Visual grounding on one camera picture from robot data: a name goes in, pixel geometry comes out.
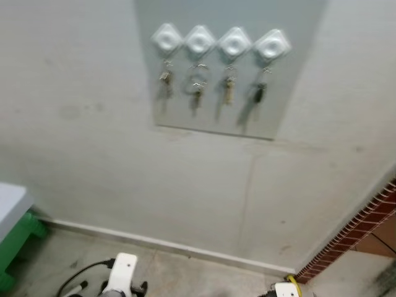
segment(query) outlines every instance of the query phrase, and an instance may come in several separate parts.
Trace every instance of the baseboard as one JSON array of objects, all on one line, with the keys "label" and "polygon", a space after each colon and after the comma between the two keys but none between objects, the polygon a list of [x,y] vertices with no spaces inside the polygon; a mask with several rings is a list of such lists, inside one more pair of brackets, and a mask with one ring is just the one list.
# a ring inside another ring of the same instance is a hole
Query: baseboard
[{"label": "baseboard", "polygon": [[255,272],[261,272],[271,275],[284,277],[288,274],[295,274],[295,270],[289,267],[282,267],[272,264],[266,264],[263,262],[247,260],[239,257],[229,256],[218,252],[206,251],[204,249],[197,249],[195,247],[185,246],[183,244],[171,243],[164,240],[155,238],[149,238],[145,236],[130,234],[126,232],[115,231],[106,228],[100,228],[95,226],[88,226],[78,223],[71,223],[62,220],[53,220],[49,218],[39,217],[40,220],[47,223],[47,225],[60,228],[69,231],[75,231],[84,233],[86,235],[96,236],[100,238],[112,239],[116,241],[122,241],[127,243],[136,244],[152,249],[158,249],[160,251],[172,252],[176,254],[182,254],[191,256],[197,259],[209,260],[212,262],[218,262],[221,264],[239,267],[242,269],[248,269]]}]

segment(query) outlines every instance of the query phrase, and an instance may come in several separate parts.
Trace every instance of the gray panel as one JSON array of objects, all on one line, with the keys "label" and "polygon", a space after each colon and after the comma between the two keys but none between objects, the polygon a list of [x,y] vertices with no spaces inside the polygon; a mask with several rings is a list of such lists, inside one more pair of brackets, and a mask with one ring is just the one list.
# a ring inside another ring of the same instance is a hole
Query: gray panel
[{"label": "gray panel", "polygon": [[[325,4],[326,0],[136,0],[156,124],[273,139]],[[277,28],[286,33],[293,48],[286,57],[272,65],[267,94],[257,108],[252,103],[252,94],[262,68],[260,59],[250,51],[236,61],[238,78],[234,103],[226,106],[222,105],[226,61],[215,48],[202,60],[210,68],[211,79],[205,88],[202,106],[195,113],[191,110],[192,96],[184,92],[188,69],[194,63],[189,59],[186,48],[172,57],[175,76],[173,98],[166,100],[160,88],[158,78],[162,59],[150,37],[167,22],[174,24],[184,37],[195,25],[206,25],[217,39],[231,27],[243,27],[252,42]]]}]

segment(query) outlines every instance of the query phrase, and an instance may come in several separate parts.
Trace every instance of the green stool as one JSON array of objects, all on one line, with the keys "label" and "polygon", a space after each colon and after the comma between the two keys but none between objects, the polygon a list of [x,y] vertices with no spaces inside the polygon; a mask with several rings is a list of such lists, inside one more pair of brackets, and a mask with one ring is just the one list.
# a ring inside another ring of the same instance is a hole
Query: green stool
[{"label": "green stool", "polygon": [[44,238],[47,230],[34,215],[27,212],[0,243],[0,292],[9,291],[14,286],[15,278],[7,274],[6,269],[31,234]]}]

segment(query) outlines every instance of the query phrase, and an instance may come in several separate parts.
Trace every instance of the white tabletop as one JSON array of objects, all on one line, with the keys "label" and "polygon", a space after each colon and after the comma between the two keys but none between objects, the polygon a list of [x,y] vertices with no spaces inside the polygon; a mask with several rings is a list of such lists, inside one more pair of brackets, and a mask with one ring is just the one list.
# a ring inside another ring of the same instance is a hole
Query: white tabletop
[{"label": "white tabletop", "polygon": [[0,243],[32,205],[25,187],[0,183]]}]

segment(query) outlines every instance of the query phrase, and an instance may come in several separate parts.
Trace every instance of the white wall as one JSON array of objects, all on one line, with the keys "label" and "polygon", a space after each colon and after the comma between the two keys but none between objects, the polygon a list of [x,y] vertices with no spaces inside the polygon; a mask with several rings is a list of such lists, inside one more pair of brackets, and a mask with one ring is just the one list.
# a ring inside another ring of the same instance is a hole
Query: white wall
[{"label": "white wall", "polygon": [[0,3],[0,178],[53,218],[298,267],[395,160],[396,2],[333,0],[278,133],[153,125],[130,0]]}]

